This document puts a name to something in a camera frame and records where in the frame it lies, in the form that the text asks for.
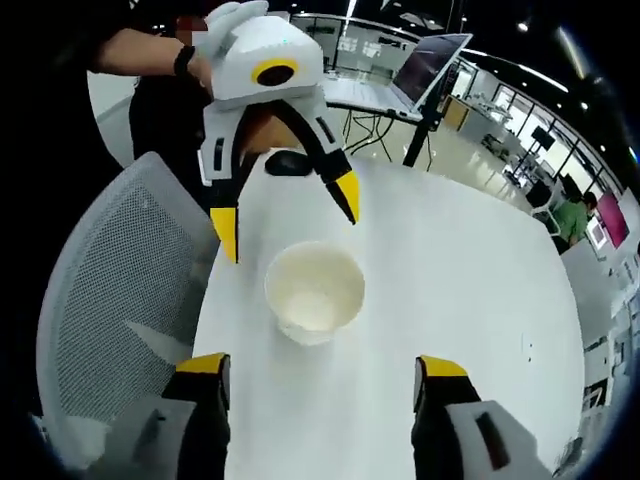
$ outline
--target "office chair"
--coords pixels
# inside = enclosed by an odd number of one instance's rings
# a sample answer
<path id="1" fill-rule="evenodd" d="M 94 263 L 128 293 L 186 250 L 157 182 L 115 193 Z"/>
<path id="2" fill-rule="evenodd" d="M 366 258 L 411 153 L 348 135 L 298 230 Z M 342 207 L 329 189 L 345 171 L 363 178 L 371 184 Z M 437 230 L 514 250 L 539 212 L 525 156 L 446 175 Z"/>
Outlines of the office chair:
<path id="1" fill-rule="evenodd" d="M 530 212 L 533 218 L 540 220 L 545 224 L 552 237 L 560 235 L 560 226 L 558 225 L 558 222 L 556 222 L 556 219 L 553 218 L 552 213 L 560 200 L 562 200 L 562 182 L 560 180 L 556 180 L 556 183 L 551 189 L 551 196 L 549 197 L 549 200 L 547 200 L 547 203 L 531 209 Z"/>
<path id="2" fill-rule="evenodd" d="M 49 279 L 36 347 L 44 424 L 66 468 L 85 470 L 114 419 L 191 357 L 218 245 L 155 153 L 82 216 Z"/>

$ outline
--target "paper cup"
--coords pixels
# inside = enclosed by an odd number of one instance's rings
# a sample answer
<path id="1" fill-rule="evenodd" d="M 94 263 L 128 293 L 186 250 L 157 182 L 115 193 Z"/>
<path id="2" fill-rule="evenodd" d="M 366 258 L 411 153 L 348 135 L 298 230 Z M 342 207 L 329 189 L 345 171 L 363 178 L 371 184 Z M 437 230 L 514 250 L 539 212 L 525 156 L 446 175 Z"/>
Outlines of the paper cup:
<path id="1" fill-rule="evenodd" d="M 299 243 L 273 260 L 265 293 L 280 330 L 302 345 L 317 345 L 356 317 L 364 277 L 345 251 L 322 242 Z"/>

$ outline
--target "laptop screen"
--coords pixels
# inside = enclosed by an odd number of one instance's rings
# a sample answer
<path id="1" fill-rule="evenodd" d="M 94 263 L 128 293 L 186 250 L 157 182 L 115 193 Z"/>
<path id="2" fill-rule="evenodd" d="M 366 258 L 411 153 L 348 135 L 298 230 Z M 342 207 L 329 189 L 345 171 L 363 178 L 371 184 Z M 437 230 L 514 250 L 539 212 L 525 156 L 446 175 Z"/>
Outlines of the laptop screen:
<path id="1" fill-rule="evenodd" d="M 392 82 L 397 87 L 394 90 L 399 90 L 401 97 L 406 96 L 405 104 L 422 104 L 471 37 L 467 33 L 433 35 L 418 42 Z"/>

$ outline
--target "black wristband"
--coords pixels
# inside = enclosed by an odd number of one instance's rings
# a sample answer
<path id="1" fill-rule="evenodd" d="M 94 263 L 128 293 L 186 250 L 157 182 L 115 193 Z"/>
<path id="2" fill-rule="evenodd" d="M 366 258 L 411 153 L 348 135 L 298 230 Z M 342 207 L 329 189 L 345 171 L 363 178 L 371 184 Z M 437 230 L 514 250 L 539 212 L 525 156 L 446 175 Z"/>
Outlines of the black wristband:
<path id="1" fill-rule="evenodd" d="M 187 68 L 189 64 L 189 60 L 193 57 L 193 54 L 196 52 L 195 47 L 191 47 L 189 45 L 185 45 L 182 47 L 176 59 L 173 62 L 173 73 L 176 77 L 190 77 L 189 70 Z"/>

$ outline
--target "green shirt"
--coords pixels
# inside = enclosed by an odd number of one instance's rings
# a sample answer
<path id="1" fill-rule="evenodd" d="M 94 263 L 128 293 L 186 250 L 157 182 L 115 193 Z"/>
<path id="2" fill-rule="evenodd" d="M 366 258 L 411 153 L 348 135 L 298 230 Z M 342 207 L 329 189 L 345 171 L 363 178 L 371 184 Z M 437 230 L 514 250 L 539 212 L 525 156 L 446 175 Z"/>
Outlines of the green shirt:
<path id="1" fill-rule="evenodd" d="M 560 227 L 560 238 L 567 242 L 571 237 L 580 240 L 589 221 L 587 206 L 583 202 L 564 202 L 554 210 L 553 218 Z"/>

